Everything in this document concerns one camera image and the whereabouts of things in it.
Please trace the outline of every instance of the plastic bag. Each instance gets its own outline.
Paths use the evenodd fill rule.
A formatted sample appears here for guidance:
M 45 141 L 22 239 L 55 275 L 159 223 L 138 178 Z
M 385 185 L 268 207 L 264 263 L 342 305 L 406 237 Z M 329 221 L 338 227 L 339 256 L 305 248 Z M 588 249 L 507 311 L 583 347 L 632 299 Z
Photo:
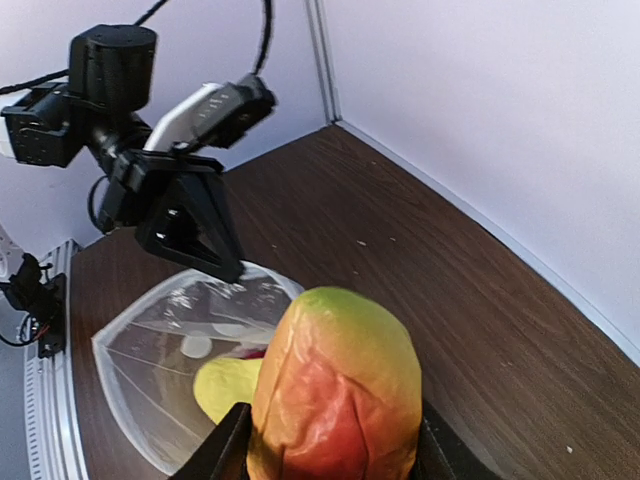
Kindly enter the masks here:
M 175 473 L 215 427 L 193 395 L 200 367 L 220 356 L 266 349 L 303 289 L 245 262 L 231 285 L 195 270 L 161 283 L 93 337 L 116 422 L 151 464 Z

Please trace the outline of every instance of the white wall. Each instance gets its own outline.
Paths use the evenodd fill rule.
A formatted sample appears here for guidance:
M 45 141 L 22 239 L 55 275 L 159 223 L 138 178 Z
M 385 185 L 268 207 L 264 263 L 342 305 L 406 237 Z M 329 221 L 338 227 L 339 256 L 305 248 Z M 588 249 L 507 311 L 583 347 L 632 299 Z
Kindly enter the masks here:
M 0 2 L 0 86 L 29 80 L 67 64 L 76 34 L 98 23 L 130 23 L 154 0 Z M 325 123 L 311 34 L 300 0 L 276 2 L 275 37 L 264 78 L 278 96 L 276 113 L 229 152 L 227 166 L 253 158 Z M 160 36 L 151 124 L 206 81 L 239 80 L 253 66 L 262 32 L 262 1 L 173 0 L 149 23 Z M 14 240 L 42 254 L 72 237 L 99 236 L 85 202 L 100 175 L 79 156 L 67 170 L 38 169 L 0 158 L 0 222 Z
M 325 4 L 345 120 L 537 256 L 640 361 L 640 4 Z

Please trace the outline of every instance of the black cable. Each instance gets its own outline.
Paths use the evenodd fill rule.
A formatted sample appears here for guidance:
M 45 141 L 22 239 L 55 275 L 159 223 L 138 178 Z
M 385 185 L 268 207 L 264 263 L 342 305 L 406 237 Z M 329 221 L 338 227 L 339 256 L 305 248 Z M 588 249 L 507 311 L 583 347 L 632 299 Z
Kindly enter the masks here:
M 98 180 L 96 180 L 96 182 L 91 187 L 91 190 L 89 190 L 89 196 L 87 197 L 87 212 L 89 213 L 89 219 L 91 220 L 93 226 L 100 231 L 102 231 L 102 229 L 98 226 L 98 217 L 96 215 L 95 208 L 95 196 L 100 184 L 108 178 L 109 177 L 107 177 L 106 175 L 103 175 Z
M 69 70 L 60 70 L 59 72 L 50 73 L 49 75 L 44 75 L 42 77 L 29 80 L 28 82 L 16 83 L 15 85 L 2 87 L 0 88 L 0 95 L 7 95 L 8 93 L 19 92 L 20 90 L 26 90 L 27 88 L 37 87 L 42 83 L 50 82 L 51 80 L 64 77 L 67 75 L 67 73 L 69 73 Z
M 254 75 L 258 75 L 260 73 L 267 61 L 271 37 L 273 37 L 273 0 L 264 0 L 264 28 L 262 30 L 260 53 L 256 60 L 256 66 L 253 68 Z
M 134 25 L 137 25 L 138 27 L 144 25 L 147 22 L 147 20 L 153 17 L 156 14 L 156 12 L 160 10 L 163 6 L 165 6 L 168 2 L 169 0 L 158 0 L 153 5 L 153 7 L 147 10 L 144 15 L 142 15 L 138 20 L 136 20 Z M 58 78 L 65 77 L 68 74 L 69 74 L 69 70 L 65 69 L 65 70 L 49 73 L 48 75 L 43 75 L 42 77 L 34 78 L 33 80 L 29 80 L 28 82 L 16 83 L 15 85 L 8 85 L 6 87 L 0 88 L 0 95 L 7 95 L 9 93 L 19 92 L 20 90 L 26 90 L 27 88 L 37 87 L 42 83 L 50 82 L 51 80 L 56 80 Z
M 134 25 L 140 27 L 142 25 L 144 25 L 145 23 L 147 23 L 147 20 L 149 20 L 151 17 L 153 17 L 156 12 L 158 10 L 160 10 L 162 7 L 165 6 L 165 4 L 168 2 L 169 0 L 158 0 L 156 2 L 156 4 L 151 7 L 149 10 L 147 10 L 147 13 L 145 13 L 143 16 L 141 16 L 135 23 Z

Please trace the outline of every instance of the red and yellow mango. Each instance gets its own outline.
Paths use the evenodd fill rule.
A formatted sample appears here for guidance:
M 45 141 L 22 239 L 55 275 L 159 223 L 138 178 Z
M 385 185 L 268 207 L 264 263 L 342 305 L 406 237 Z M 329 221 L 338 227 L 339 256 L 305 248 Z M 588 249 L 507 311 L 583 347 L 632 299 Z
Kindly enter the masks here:
M 355 293 L 307 291 L 278 326 L 252 408 L 252 480 L 404 480 L 422 419 L 409 334 Z

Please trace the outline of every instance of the wooden table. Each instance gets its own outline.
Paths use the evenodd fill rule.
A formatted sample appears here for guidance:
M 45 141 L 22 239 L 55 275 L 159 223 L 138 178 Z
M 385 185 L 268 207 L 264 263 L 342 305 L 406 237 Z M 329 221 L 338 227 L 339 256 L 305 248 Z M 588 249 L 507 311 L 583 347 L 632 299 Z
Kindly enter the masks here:
M 407 325 L 425 398 L 494 471 L 640 478 L 638 369 L 423 184 L 331 127 L 232 171 L 227 185 L 248 259 L 306 287 L 359 291 Z M 92 479 L 162 478 L 111 417 L 91 337 L 179 270 L 125 231 L 74 258 L 74 379 Z

